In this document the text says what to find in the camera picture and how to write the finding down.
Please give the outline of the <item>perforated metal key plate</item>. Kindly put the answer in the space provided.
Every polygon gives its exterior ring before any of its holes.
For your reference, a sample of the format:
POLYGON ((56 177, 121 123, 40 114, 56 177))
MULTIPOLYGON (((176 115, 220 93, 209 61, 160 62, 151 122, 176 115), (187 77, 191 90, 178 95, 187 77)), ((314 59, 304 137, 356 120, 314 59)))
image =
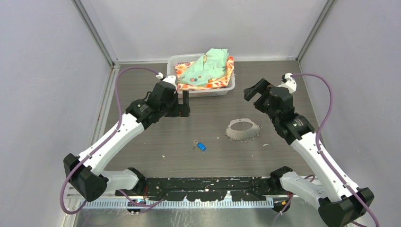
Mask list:
POLYGON ((249 118, 239 118, 229 123, 225 135, 230 140, 249 140, 259 136, 260 130, 260 126, 249 118))

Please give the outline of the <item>blue plastic key tag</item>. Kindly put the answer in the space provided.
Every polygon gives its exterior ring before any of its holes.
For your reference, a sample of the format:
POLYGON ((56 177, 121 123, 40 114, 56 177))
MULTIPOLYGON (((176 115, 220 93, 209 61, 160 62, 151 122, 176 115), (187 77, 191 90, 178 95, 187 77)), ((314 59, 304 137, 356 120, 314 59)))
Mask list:
POLYGON ((200 143, 200 142, 197 144, 197 147, 202 151, 206 150, 206 146, 204 144, 200 143))

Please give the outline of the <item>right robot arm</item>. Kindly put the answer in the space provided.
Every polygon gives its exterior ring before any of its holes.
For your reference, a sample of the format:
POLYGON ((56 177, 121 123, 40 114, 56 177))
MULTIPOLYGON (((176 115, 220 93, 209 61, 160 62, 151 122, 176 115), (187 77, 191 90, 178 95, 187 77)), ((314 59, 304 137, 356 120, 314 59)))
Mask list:
POLYGON ((295 112, 289 89, 272 85, 249 88, 244 98, 250 100, 255 94, 261 95, 255 108, 269 116, 277 134, 302 156, 321 182, 318 186, 285 166, 273 173, 270 189, 276 194, 289 191, 298 195, 317 208, 329 227, 344 227, 365 215, 373 192, 360 188, 335 164, 310 122, 295 112))

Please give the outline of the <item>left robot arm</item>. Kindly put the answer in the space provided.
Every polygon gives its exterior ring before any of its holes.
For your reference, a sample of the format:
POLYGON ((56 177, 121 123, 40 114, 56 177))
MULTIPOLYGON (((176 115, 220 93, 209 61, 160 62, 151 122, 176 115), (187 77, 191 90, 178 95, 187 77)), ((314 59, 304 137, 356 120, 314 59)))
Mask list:
POLYGON ((105 167, 128 142, 160 118, 188 117, 189 113, 189 101, 178 102, 176 76, 166 76, 155 84, 146 98, 133 101, 116 125, 95 144, 76 156, 68 154, 64 158, 68 183, 87 202, 110 191, 126 190, 134 196, 143 194, 147 182, 138 170, 106 171, 105 167))

